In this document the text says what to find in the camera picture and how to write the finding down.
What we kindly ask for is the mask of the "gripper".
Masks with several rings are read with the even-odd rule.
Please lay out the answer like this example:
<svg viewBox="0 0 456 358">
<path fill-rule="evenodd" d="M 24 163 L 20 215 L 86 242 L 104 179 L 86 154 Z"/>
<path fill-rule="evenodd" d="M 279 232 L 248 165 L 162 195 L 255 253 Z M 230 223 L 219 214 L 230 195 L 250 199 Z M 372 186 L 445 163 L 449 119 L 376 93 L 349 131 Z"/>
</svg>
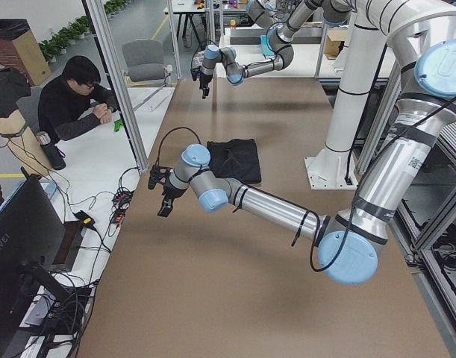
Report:
<svg viewBox="0 0 456 358">
<path fill-rule="evenodd" d="M 202 98 L 206 99 L 209 96 L 209 84 L 212 81 L 212 75 L 206 75 L 203 72 L 199 73 L 199 89 L 202 91 Z"/>
<path fill-rule="evenodd" d="M 173 210 L 175 199 L 180 198 L 184 193 L 185 189 L 179 189 L 171 183 L 169 178 L 166 178 L 163 183 L 163 200 L 157 215 L 168 217 Z"/>
</svg>

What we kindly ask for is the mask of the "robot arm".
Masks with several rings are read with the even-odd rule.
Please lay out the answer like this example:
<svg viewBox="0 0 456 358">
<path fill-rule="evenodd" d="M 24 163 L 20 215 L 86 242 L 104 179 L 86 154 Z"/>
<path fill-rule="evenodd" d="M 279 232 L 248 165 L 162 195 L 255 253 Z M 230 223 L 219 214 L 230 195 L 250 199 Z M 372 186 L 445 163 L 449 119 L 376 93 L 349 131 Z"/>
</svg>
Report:
<svg viewBox="0 0 456 358">
<path fill-rule="evenodd" d="M 254 23 L 265 29 L 263 43 L 270 51 L 271 57 L 241 65 L 237 62 L 237 53 L 234 48 L 220 48 L 215 44 L 207 45 L 202 52 L 201 65 L 193 73 L 193 80 L 199 81 L 202 98 L 207 98 L 209 95 L 209 84 L 213 80 L 213 73 L 218 63 L 224 67 L 226 79 L 233 86 L 241 84 L 246 78 L 286 69 L 294 57 L 292 47 L 294 35 L 319 8 L 323 10 L 324 23 L 333 26 L 346 22 L 352 11 L 352 7 L 344 1 L 305 0 L 296 5 L 286 20 L 277 22 L 267 3 L 250 1 L 246 8 L 248 15 Z"/>
<path fill-rule="evenodd" d="M 287 68 L 295 33 L 316 10 L 328 25 L 354 18 L 346 62 L 323 149 L 306 161 L 312 189 L 352 189 L 354 197 L 335 217 L 320 216 L 234 178 L 217 178 L 201 144 L 189 145 L 173 168 L 152 169 L 149 186 L 163 185 L 159 214 L 191 189 L 211 213 L 226 204 L 243 209 L 312 239 L 310 264 L 332 280 L 358 285 L 369 280 L 387 243 L 387 225 L 406 190 L 434 147 L 441 130 L 456 121 L 456 6 L 444 1 L 301 1 L 277 23 L 264 1 L 250 1 L 250 17 L 266 29 L 273 58 L 248 65 L 232 48 L 209 45 L 195 71 L 204 95 L 217 64 L 237 85 L 255 75 Z M 349 151 L 355 139 L 384 49 L 400 69 L 398 115 L 374 163 L 354 176 Z"/>
</svg>

